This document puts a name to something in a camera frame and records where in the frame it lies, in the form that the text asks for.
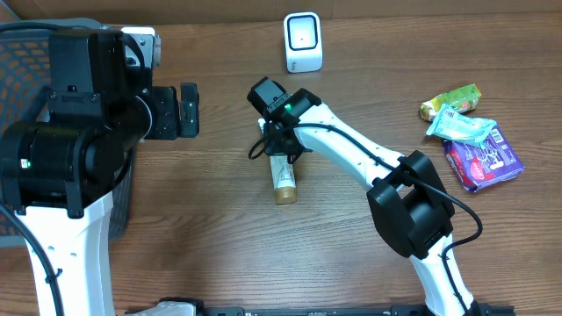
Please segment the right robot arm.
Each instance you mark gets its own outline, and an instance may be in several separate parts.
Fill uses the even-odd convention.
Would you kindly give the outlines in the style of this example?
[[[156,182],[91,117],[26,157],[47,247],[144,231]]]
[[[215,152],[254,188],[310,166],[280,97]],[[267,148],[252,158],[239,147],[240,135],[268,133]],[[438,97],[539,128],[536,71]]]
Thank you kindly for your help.
[[[378,235],[414,265],[427,309],[435,315],[477,312],[452,252],[458,243],[451,219],[461,203],[446,192],[425,154],[382,147],[309,90],[289,93],[269,77],[256,83],[247,99],[265,121],[249,159],[266,154],[293,164],[305,152],[329,159],[365,189]]]

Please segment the teal snack packet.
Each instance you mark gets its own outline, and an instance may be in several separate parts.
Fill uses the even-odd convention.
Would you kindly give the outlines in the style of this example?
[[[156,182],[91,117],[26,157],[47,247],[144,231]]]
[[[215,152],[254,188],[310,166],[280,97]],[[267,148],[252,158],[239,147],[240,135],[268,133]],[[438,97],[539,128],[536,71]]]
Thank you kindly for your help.
[[[434,117],[426,135],[474,147],[484,147],[485,139],[495,126],[497,126],[495,120],[466,117],[450,105],[444,104]]]

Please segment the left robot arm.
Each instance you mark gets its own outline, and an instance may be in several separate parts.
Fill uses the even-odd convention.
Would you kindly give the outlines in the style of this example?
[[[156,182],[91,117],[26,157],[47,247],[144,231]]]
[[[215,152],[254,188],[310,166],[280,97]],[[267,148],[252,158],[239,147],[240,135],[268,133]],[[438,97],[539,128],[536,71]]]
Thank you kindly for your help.
[[[198,89],[156,86],[162,41],[120,29],[26,21],[2,46],[33,52],[49,81],[1,137],[1,211],[23,234],[43,315],[112,315],[111,216],[143,140],[193,138]]]

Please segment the white tube with gold cap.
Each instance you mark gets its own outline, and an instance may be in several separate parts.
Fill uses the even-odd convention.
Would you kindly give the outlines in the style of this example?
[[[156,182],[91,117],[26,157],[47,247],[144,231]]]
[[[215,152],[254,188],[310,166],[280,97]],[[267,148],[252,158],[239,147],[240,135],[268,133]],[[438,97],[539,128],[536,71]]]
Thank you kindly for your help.
[[[288,205],[297,201],[297,188],[293,166],[286,155],[270,156],[274,198],[277,205]]]

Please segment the purple pad package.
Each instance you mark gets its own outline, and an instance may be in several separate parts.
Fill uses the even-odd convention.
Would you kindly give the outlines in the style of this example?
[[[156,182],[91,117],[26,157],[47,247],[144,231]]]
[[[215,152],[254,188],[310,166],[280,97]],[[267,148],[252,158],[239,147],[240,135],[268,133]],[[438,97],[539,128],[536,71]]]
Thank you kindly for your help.
[[[462,187],[476,192],[516,178],[525,167],[499,126],[484,141],[484,147],[445,140],[443,153]]]

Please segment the green yellow snack packet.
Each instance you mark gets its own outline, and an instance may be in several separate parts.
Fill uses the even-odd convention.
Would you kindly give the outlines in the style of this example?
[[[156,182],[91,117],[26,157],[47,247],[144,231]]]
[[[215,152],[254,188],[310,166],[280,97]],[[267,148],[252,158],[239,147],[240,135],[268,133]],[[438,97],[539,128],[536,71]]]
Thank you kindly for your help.
[[[421,104],[419,113],[422,119],[431,122],[444,104],[459,113],[475,110],[481,99],[479,88],[473,83],[455,90],[444,92]]]

